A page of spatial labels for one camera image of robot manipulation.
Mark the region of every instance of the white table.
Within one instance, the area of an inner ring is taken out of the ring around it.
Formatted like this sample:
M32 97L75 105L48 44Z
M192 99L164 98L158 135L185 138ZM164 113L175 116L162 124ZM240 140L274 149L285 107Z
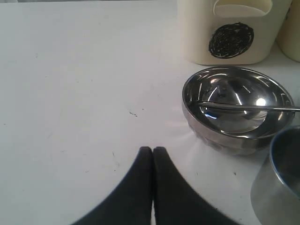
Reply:
M148 145L218 210L259 225L249 195L267 152L224 155L188 127L181 88L206 67L182 58L176 14L176 1L1 4L0 224L74 222ZM300 103L300 64L276 46L247 67Z

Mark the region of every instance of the white tabletop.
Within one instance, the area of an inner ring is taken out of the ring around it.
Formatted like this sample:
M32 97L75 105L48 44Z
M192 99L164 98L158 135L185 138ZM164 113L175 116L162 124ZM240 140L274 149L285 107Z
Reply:
M259 225L251 184L267 152L212 150L181 111L176 1L1 4L0 224L68 225L121 181L140 146L165 146L188 183L221 212ZM247 66L297 104L300 64L275 46Z

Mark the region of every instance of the black circle drawing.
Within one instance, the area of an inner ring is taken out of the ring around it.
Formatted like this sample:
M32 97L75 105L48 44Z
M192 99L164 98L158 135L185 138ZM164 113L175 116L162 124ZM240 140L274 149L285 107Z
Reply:
M247 51L253 39L254 31L246 24L227 24L212 35L209 51L218 59L230 59Z

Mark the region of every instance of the metal bowl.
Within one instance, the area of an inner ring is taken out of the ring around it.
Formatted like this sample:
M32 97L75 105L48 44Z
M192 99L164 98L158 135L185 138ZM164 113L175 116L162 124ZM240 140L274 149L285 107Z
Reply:
M233 66L202 70L182 91L182 109L190 127L208 145L235 155L248 155L269 145L289 125L293 112L226 111L199 106L199 101L233 105L294 106L290 94L259 72Z

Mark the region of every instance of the black object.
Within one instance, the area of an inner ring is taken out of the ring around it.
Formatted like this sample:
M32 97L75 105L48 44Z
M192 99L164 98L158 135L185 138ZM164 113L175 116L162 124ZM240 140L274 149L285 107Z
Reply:
M152 209L152 151L142 147L116 189L73 225L150 225Z
M252 45L254 31L243 23L227 24L213 34L209 51L218 59L230 59L243 54Z
M153 159L157 225L237 225L209 205L188 185L165 148L155 148Z

